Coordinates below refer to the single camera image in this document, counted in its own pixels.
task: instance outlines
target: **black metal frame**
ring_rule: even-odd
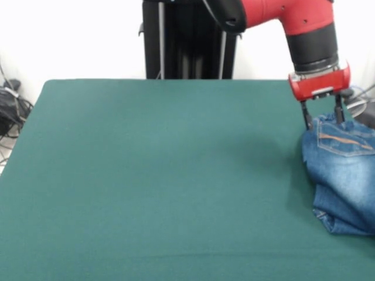
[[[223,33],[202,0],[144,0],[143,20],[147,79],[232,79],[237,35]]]

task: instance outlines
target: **black cable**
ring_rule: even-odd
[[[17,138],[9,134],[13,127],[20,132],[33,105],[18,93],[0,87],[0,136]]]

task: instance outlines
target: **jeans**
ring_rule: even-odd
[[[375,130],[334,114],[313,120],[302,155],[316,184],[313,213],[332,234],[375,234]]]

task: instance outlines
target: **table surface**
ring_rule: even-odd
[[[303,131],[286,81],[49,81],[0,178],[0,280],[373,280],[375,241],[312,214]]]

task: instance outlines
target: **orange stitching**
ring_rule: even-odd
[[[339,142],[343,142],[343,143],[351,143],[352,145],[359,145],[365,149],[370,149],[370,150],[373,150],[373,148],[371,146],[368,146],[368,145],[361,145],[359,142],[356,142],[355,140],[351,140],[351,139],[343,139],[343,138],[339,138],[337,136],[331,136],[331,135],[327,135],[325,133],[320,133],[319,134],[319,138],[321,139],[336,139],[337,141]]]

